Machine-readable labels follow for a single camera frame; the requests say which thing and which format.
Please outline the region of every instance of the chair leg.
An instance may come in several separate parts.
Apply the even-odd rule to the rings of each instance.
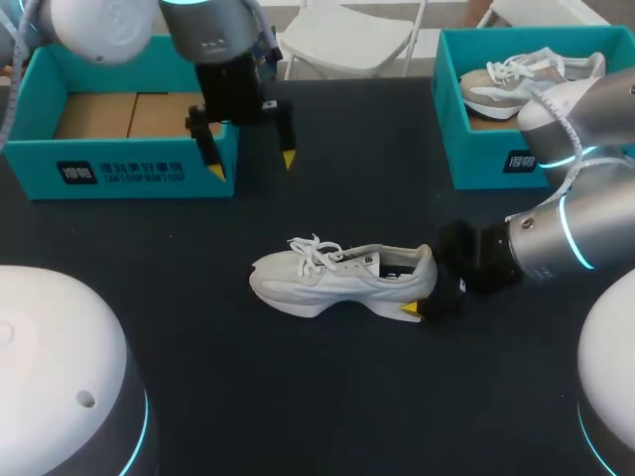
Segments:
[[[319,69],[315,64],[313,64],[312,62],[298,57],[298,60],[301,61],[302,63],[306,64],[308,67],[310,67],[313,71],[316,72],[316,74],[319,76],[320,79],[328,79],[328,76],[324,73],[324,71],[322,71],[321,69]]]
[[[408,50],[406,51],[406,64],[404,65],[404,71],[401,74],[402,76],[408,75],[408,69],[410,68],[410,61],[413,58],[413,51],[415,50],[415,44],[417,43],[417,36],[419,35],[419,31],[421,30],[421,23],[424,20],[424,12],[426,11],[427,5],[428,5],[428,0],[421,0],[419,4],[419,10],[417,11],[417,19],[415,20],[413,33],[410,36],[410,42],[408,42]]]
[[[483,15],[483,18],[481,18],[480,22],[478,22],[478,25],[476,25],[476,28],[485,28],[489,21],[492,19],[493,14],[494,11],[492,10],[492,7],[489,7],[485,12],[485,15]]]
[[[294,68],[294,62],[296,62],[296,57],[289,55],[289,58],[287,59],[287,70],[285,71],[285,81],[288,81],[291,77],[291,70]]]

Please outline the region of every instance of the shoe tongue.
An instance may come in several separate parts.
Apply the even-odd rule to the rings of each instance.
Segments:
[[[379,252],[375,251],[358,258],[366,269],[376,277],[379,277]]]
[[[546,67],[555,67],[560,76],[565,77],[565,61],[560,55],[556,55],[549,48],[542,48],[535,53],[523,57],[523,62],[533,71]]]

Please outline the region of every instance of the shoe insole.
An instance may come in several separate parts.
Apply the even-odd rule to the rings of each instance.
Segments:
[[[380,265],[379,267],[379,277],[385,280],[407,278],[413,273],[415,273],[415,268],[412,266]]]

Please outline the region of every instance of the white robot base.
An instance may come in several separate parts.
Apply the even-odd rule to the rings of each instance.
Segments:
[[[635,271],[591,309],[579,341],[577,416],[598,475],[635,475]]]
[[[158,474],[157,424],[123,330],[79,281],[0,267],[0,388],[0,474]]]

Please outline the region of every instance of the cardboard box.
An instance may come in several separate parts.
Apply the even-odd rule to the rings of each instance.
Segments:
[[[608,72],[635,65],[635,39],[625,27],[485,28],[445,30],[433,78],[433,97],[455,188],[547,186],[515,118],[487,121],[468,115],[458,79],[488,61],[549,47],[566,57],[602,52]],[[522,163],[523,167],[512,167]]]
[[[206,167],[185,127],[202,102],[169,37],[117,66],[38,49],[5,155],[31,199],[231,196],[238,130],[210,125],[226,177]]]

